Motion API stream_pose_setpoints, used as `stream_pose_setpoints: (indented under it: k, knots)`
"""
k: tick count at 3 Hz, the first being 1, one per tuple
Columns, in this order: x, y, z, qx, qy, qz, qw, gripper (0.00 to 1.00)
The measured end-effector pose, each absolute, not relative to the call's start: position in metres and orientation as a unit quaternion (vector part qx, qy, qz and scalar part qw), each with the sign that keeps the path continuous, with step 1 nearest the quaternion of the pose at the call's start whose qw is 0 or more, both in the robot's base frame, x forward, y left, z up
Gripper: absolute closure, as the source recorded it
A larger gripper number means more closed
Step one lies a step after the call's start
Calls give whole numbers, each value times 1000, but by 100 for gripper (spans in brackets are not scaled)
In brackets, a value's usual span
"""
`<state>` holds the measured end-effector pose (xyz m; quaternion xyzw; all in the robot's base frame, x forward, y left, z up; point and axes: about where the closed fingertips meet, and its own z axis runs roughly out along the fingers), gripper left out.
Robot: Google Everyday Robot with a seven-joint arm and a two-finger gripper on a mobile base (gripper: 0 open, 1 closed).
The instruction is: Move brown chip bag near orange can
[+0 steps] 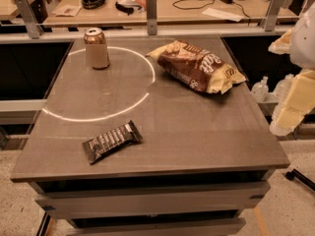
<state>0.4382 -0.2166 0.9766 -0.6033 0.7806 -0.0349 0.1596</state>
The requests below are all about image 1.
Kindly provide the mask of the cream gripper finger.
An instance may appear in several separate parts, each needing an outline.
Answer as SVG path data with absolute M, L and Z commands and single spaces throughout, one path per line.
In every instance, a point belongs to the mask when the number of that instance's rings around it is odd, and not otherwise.
M 276 136 L 293 132 L 304 117 L 315 108 L 315 70 L 303 69 L 286 79 L 276 106 L 270 131 Z
M 289 29 L 276 41 L 272 42 L 268 50 L 274 54 L 279 54 L 279 55 L 289 54 L 291 36 L 292 36 L 292 29 Z

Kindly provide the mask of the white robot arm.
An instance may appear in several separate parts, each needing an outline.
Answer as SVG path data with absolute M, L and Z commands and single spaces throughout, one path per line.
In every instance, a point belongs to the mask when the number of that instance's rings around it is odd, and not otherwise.
M 270 124 L 274 135 L 286 136 L 315 108 L 315 3 L 268 50 L 288 54 L 290 62 L 301 68 L 298 75 L 284 80 Z

